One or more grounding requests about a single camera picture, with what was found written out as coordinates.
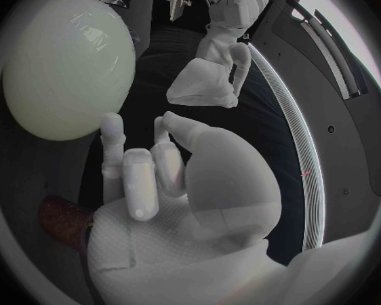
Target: brown object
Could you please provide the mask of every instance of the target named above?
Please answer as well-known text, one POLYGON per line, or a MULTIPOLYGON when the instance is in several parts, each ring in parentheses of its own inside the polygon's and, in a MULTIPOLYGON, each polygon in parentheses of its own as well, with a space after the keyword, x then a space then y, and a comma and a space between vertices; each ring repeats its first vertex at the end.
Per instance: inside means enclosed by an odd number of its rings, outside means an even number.
POLYGON ((42 229, 61 244, 87 254, 85 235, 94 211, 56 195, 44 198, 38 221, 42 229))

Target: black fabric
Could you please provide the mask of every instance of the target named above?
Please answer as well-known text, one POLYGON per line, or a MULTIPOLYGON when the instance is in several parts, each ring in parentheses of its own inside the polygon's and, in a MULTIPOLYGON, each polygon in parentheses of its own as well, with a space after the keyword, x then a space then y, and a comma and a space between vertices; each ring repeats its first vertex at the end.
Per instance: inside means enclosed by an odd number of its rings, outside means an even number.
MULTIPOLYGON (((167 110, 211 126, 222 127, 244 138, 265 158, 279 183, 283 209, 279 224, 268 236, 268 255, 287 265, 302 251, 302 178, 289 127, 261 72, 255 64, 252 65, 236 108, 179 106, 169 104, 166 99, 167 89, 195 57, 202 38, 203 34, 188 29, 170 26, 153 28, 150 47, 137 61, 134 83, 120 111, 127 136, 125 150, 150 149, 153 146, 154 119, 167 110)), ((92 207, 101 206, 102 200, 102 145, 99 138, 100 134, 89 152, 81 189, 82 201, 92 207)), ((190 153, 179 148, 186 163, 190 153)))

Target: white ball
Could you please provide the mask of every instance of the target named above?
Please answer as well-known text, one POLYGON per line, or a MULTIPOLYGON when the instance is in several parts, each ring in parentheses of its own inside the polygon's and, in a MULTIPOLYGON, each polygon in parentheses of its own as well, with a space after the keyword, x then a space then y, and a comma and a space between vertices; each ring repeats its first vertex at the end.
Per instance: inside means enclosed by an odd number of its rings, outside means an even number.
POLYGON ((135 51, 121 17, 98 0, 52 0, 4 67, 9 110, 30 133, 72 140, 117 113, 132 85, 135 51))

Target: robotic thumb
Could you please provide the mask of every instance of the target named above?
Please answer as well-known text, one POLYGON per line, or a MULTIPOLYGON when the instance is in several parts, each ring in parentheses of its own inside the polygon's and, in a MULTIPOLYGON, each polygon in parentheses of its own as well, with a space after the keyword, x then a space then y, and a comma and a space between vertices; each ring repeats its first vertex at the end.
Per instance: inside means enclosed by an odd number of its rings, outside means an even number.
POLYGON ((166 112, 162 118, 162 126, 182 147, 193 153, 198 137, 210 129, 207 124, 180 117, 173 112, 166 112))

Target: curved light strip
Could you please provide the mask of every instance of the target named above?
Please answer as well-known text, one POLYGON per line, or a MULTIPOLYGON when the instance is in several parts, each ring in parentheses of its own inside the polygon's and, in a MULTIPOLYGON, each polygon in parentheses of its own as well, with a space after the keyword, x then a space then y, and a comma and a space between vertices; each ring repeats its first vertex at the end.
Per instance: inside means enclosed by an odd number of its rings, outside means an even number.
POLYGON ((252 60, 270 85, 285 115, 294 139, 302 173, 305 198, 305 229, 302 250, 322 246, 325 230, 325 191, 319 158, 308 125, 294 98, 274 68, 251 44, 252 60))

